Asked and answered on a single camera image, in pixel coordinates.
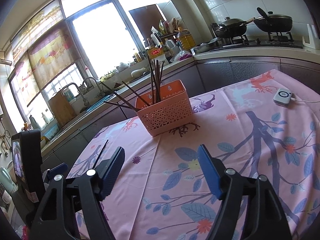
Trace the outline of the white plastic jug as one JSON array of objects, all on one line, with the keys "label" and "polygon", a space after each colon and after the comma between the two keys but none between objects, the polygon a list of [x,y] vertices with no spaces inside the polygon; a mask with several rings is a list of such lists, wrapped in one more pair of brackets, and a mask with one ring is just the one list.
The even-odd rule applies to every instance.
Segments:
[{"label": "white plastic jug", "polygon": [[173,40],[169,40],[166,38],[165,45],[169,49],[172,56],[176,56],[180,51],[179,47],[173,42]]}]

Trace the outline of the snack packets on shelf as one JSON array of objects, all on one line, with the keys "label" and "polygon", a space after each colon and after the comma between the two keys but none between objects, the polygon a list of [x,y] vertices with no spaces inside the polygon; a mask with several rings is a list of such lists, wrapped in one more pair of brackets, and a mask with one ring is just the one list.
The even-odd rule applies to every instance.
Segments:
[{"label": "snack packets on shelf", "polygon": [[159,21],[157,27],[151,27],[151,34],[156,37],[175,36],[180,30],[184,30],[184,23],[181,18],[173,17],[169,21]]}]

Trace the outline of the chrome faucet left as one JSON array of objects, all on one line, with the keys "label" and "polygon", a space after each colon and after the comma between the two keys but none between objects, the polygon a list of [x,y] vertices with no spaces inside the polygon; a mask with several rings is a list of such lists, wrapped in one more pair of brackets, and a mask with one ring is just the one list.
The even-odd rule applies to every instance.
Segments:
[{"label": "chrome faucet left", "polygon": [[[70,89],[70,87],[72,87],[72,86],[76,88],[76,92],[74,92],[73,90]],[[63,96],[66,95],[67,99],[69,99],[69,100],[73,100],[79,95],[82,98],[82,101],[83,101],[84,105],[85,106],[89,106],[88,99],[84,96],[84,94],[82,93],[81,89],[74,82],[71,82],[71,83],[65,85],[64,87],[62,87],[61,88],[61,94]]]}]

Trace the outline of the white round remote device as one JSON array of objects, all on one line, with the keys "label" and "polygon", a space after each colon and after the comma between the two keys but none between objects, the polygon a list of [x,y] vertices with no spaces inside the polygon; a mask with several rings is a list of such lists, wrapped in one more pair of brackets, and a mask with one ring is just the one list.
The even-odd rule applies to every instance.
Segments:
[{"label": "white round remote device", "polygon": [[277,90],[273,97],[273,101],[276,105],[283,107],[288,107],[292,98],[292,92],[285,88],[280,88]]}]

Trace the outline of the orange perforated utensil basket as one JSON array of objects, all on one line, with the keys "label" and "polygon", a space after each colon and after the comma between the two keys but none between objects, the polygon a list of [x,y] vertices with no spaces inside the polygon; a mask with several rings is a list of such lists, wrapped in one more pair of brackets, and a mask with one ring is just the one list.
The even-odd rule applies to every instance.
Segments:
[{"label": "orange perforated utensil basket", "polygon": [[160,93],[158,103],[152,102],[151,91],[136,98],[135,102],[140,121],[153,137],[194,120],[189,96],[181,80],[162,85]]}]

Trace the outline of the yellow labelled box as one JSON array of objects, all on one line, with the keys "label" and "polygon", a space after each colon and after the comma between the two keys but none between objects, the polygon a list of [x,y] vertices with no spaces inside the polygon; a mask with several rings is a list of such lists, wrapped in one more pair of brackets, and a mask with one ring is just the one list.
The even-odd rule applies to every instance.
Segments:
[{"label": "yellow labelled box", "polygon": [[158,47],[150,47],[148,50],[148,56],[150,58],[150,60],[154,60],[155,58],[159,57],[159,56],[162,56],[164,53],[163,53],[163,50],[161,48],[158,48]]}]

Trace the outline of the white gourd on counter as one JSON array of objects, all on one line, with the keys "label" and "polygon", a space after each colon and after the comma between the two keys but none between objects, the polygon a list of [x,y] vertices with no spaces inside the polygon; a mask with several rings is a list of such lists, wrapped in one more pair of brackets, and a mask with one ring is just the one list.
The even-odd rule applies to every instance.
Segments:
[{"label": "white gourd on counter", "polygon": [[135,79],[135,78],[143,76],[145,73],[148,73],[148,69],[143,67],[143,68],[132,71],[131,77]]}]

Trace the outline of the black lidded pot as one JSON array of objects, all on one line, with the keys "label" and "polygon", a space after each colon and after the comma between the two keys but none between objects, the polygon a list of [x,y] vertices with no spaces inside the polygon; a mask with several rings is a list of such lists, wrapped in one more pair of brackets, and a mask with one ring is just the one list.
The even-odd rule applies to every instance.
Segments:
[{"label": "black lidded pot", "polygon": [[272,11],[266,13],[260,7],[257,7],[260,17],[254,19],[255,25],[267,33],[286,33],[291,31],[293,26],[292,17],[280,14],[274,14]]}]

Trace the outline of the wooden cutting board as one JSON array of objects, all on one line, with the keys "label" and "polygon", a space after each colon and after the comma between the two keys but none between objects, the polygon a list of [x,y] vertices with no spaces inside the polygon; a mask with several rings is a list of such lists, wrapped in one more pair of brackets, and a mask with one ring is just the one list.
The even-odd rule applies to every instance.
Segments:
[{"label": "wooden cutting board", "polygon": [[69,104],[66,97],[61,91],[58,91],[49,101],[49,107],[59,124],[62,128],[76,117],[76,113],[73,107]]}]

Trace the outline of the window roller blind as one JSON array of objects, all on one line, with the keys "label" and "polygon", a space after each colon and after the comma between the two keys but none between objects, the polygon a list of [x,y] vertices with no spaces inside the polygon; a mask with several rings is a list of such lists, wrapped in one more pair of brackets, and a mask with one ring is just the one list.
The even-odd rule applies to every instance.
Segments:
[{"label": "window roller blind", "polygon": [[22,90],[36,94],[79,59],[64,21],[60,3],[54,0],[36,13],[11,42],[15,78]]}]

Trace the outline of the brown chopstick in basket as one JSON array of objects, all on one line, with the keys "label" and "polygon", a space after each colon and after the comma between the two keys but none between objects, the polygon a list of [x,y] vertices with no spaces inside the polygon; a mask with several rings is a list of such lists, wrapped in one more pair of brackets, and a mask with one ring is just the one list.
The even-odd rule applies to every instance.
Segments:
[{"label": "brown chopstick in basket", "polygon": [[154,84],[156,89],[156,102],[161,101],[161,95],[160,95],[160,83],[159,83],[159,61],[154,60],[153,61],[153,75],[154,75]]},{"label": "brown chopstick in basket", "polygon": [[151,100],[152,100],[152,104],[155,104],[152,63],[151,63],[149,56],[147,56],[147,59],[148,59],[149,67],[150,67]]},{"label": "brown chopstick in basket", "polygon": [[163,66],[164,66],[164,62],[159,63],[159,83],[160,83],[160,87],[161,87],[161,81],[162,81]]}]

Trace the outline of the chrome faucet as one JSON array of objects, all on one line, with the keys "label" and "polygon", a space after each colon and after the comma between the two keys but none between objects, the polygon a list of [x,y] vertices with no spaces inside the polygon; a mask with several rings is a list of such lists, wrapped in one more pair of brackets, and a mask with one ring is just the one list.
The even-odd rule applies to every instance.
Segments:
[{"label": "chrome faucet", "polygon": [[[72,87],[72,86],[76,88],[76,92],[74,92],[73,90],[70,89],[70,87]],[[63,96],[66,95],[67,99],[69,99],[69,100],[73,100],[79,95],[82,98],[82,101],[83,101],[84,105],[85,106],[89,106],[88,99],[84,96],[84,94],[82,93],[81,89],[74,82],[71,82],[71,83],[65,85],[64,87],[62,87],[61,88],[61,94]]]},{"label": "chrome faucet", "polygon": [[93,77],[84,78],[82,84],[80,85],[80,91],[83,94],[86,94],[86,93],[88,93],[90,91],[93,91],[93,92],[96,93],[96,98],[106,95],[106,92],[100,86],[100,81],[95,79],[95,78],[93,78]]}]

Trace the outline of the white knife holder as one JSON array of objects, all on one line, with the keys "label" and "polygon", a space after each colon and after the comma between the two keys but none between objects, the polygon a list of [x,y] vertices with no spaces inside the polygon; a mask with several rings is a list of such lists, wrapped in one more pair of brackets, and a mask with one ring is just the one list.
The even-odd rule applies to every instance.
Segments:
[{"label": "white knife holder", "polygon": [[319,38],[317,36],[316,28],[312,24],[307,24],[309,41],[306,42],[305,38],[302,38],[304,48],[310,48],[314,50],[320,50]]}]

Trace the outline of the chrome faucet right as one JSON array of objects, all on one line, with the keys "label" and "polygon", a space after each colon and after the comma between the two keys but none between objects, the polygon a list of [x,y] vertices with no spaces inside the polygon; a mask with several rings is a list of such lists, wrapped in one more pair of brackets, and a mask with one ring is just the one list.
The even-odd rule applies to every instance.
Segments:
[{"label": "chrome faucet right", "polygon": [[96,98],[106,95],[106,92],[100,86],[100,81],[95,79],[95,78],[93,78],[93,77],[84,78],[82,84],[80,85],[80,91],[83,94],[86,94],[86,93],[88,93],[90,91],[93,91],[93,92],[96,93]]}]

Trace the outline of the yellow cooking oil bottle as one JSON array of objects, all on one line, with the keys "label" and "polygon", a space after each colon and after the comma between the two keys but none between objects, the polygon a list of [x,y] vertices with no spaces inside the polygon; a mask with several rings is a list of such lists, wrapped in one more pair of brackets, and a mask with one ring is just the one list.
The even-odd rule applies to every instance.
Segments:
[{"label": "yellow cooking oil bottle", "polygon": [[191,48],[196,46],[193,36],[188,29],[178,27],[177,39],[183,50],[191,50]]}]

